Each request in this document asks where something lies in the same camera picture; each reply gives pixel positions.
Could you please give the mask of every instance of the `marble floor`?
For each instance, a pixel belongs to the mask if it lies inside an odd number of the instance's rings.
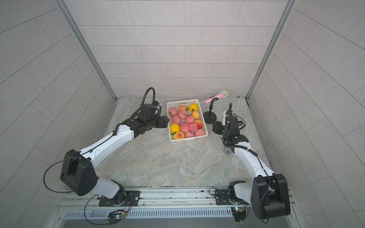
[[[162,105],[161,115],[167,115],[166,103],[192,98],[158,97]],[[209,110],[207,98],[199,98],[203,112]],[[142,98],[121,98],[107,127],[111,132],[139,107]],[[222,112],[232,103],[234,113],[244,118],[247,126],[241,130],[253,150],[268,165],[253,117],[244,98],[225,98],[214,103],[213,112],[222,119]],[[154,128],[144,135],[125,143],[104,159],[96,169],[100,177],[113,179],[124,186],[228,186],[229,182],[252,179],[242,161],[235,155],[223,152],[222,136],[212,132],[207,124],[209,135],[206,140],[171,144],[167,128]]]

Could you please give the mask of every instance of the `tiled wall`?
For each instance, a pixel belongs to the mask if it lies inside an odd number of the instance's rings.
[[[57,194],[43,173],[95,142],[112,104],[53,0],[0,1],[0,227],[46,220]]]
[[[250,99],[306,227],[365,225],[365,1],[298,0]]]
[[[65,0],[117,97],[245,96],[286,1]]]

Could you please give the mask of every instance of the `white plastic basket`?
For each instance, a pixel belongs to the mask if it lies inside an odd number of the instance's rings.
[[[208,130],[207,130],[207,125],[205,124],[204,121],[204,116],[203,116],[203,112],[201,111],[201,107],[200,107],[200,103],[198,99],[191,99],[191,100],[183,100],[183,101],[172,101],[172,102],[167,102],[167,113],[169,113],[169,109],[170,108],[176,108],[177,110],[179,110],[179,106],[180,105],[186,105],[188,108],[190,107],[191,104],[197,104],[199,107],[199,114],[200,114],[200,120],[203,121],[203,130],[205,131],[205,135],[202,136],[195,136],[195,137],[189,137],[189,138],[183,138],[183,139],[174,139],[174,136],[171,135],[171,131],[170,131],[170,126],[172,124],[172,118],[169,116],[169,139],[171,141],[172,144],[179,144],[179,143],[188,143],[188,142],[193,142],[193,141],[198,141],[198,140],[205,140],[208,136]]]

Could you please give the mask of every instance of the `round stand base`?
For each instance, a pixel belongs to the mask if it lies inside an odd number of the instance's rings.
[[[209,116],[209,111],[206,111],[205,113],[203,113],[203,116],[207,124],[212,124],[217,120],[217,116],[214,112],[212,112]]]

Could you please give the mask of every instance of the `pink microphone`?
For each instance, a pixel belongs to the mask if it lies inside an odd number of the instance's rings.
[[[223,91],[222,91],[222,92],[220,92],[218,95],[216,95],[216,96],[214,96],[214,97],[211,97],[211,98],[209,98],[208,100],[206,100],[206,101],[205,101],[205,103],[207,104],[207,103],[212,102],[213,98],[216,98],[216,97],[217,97],[218,99],[226,98],[226,97],[228,97],[228,91],[223,90]]]

